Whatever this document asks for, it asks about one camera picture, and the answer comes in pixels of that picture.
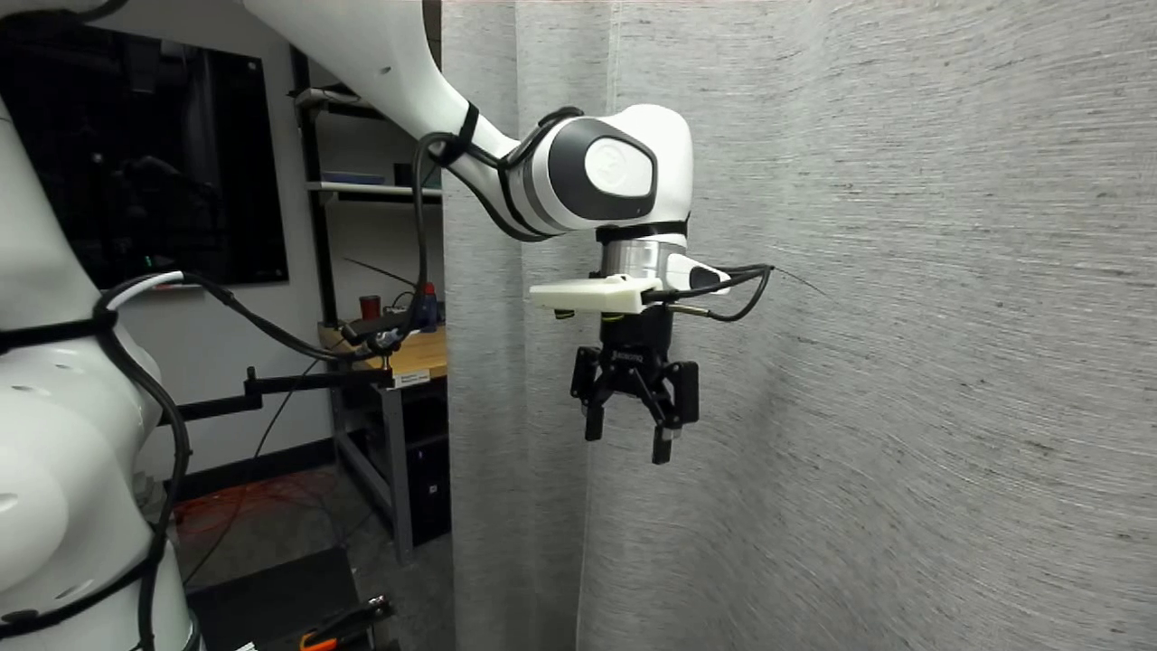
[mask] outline fabric backdrop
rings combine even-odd
[[[526,299],[595,236],[449,187],[462,651],[1157,646],[1154,0],[444,0],[444,67],[506,134],[680,107],[696,252],[794,271],[680,321],[651,465]]]

